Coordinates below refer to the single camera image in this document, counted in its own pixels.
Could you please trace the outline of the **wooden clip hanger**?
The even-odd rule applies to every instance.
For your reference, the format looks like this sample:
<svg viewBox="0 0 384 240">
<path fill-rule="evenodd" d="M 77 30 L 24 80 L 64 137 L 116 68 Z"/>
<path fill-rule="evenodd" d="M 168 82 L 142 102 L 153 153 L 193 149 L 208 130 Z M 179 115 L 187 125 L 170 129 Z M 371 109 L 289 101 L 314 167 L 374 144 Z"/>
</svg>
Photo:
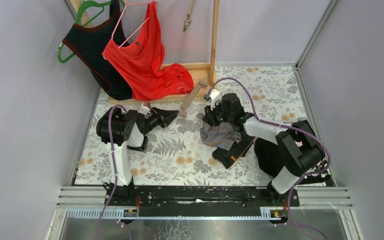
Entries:
<svg viewBox="0 0 384 240">
<path fill-rule="evenodd" d="M 207 88 L 209 86 L 208 83 L 206 83 L 204 80 L 199 80 L 199 82 L 194 86 L 193 90 L 190 92 L 190 94 L 187 95 L 185 100 L 182 102 L 178 109 L 177 115 L 180 117 L 186 117 L 187 112 L 186 109 L 189 106 L 189 104 L 192 102 L 194 97 L 198 94 L 201 88 Z"/>
</svg>

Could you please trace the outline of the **grey striped underwear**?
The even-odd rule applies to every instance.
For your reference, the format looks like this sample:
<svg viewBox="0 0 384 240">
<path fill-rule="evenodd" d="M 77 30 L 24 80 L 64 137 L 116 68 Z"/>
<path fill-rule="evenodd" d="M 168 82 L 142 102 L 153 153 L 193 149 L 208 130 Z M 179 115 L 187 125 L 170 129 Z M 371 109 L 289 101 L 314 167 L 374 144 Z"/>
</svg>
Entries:
<svg viewBox="0 0 384 240">
<path fill-rule="evenodd" d="M 241 142 L 242 135 L 234 131 L 229 123 L 222 122 L 217 126 L 211 126 L 204 122 L 205 115 L 203 113 L 198 113 L 196 117 L 202 120 L 202 128 L 199 130 L 199 134 L 204 145 L 229 151 L 234 144 Z"/>
</svg>

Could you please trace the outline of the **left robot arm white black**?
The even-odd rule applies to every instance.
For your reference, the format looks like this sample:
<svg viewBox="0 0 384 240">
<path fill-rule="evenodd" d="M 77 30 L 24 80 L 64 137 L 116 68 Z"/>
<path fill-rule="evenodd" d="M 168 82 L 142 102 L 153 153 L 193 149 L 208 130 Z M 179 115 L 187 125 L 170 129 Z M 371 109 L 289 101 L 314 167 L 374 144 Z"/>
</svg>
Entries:
<svg viewBox="0 0 384 240">
<path fill-rule="evenodd" d="M 145 151 L 147 134 L 156 127 L 168 127 L 178 113 L 177 110 L 152 107 L 147 114 L 143 114 L 134 109 L 126 110 L 117 104 L 99 119 L 96 134 L 111 156 L 111 183 L 124 187 L 132 182 L 128 150 Z"/>
</svg>

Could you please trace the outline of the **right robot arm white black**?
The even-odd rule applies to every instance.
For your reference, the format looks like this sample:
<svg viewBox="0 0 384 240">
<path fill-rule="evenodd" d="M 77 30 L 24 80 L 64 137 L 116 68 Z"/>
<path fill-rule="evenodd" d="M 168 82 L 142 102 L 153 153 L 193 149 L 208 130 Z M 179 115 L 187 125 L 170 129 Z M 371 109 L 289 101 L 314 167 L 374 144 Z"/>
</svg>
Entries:
<svg viewBox="0 0 384 240">
<path fill-rule="evenodd" d="M 235 93 L 222 95 L 213 89 L 204 99 L 209 102 L 204 108 L 205 122 L 211 126 L 227 123 L 233 130 L 260 141 L 255 151 L 266 154 L 258 158 L 261 168 L 266 168 L 268 163 L 278 164 L 279 171 L 267 186 L 277 195 L 288 192 L 308 170 L 326 157 L 306 120 L 293 123 L 262 122 L 255 113 L 244 110 Z"/>
</svg>

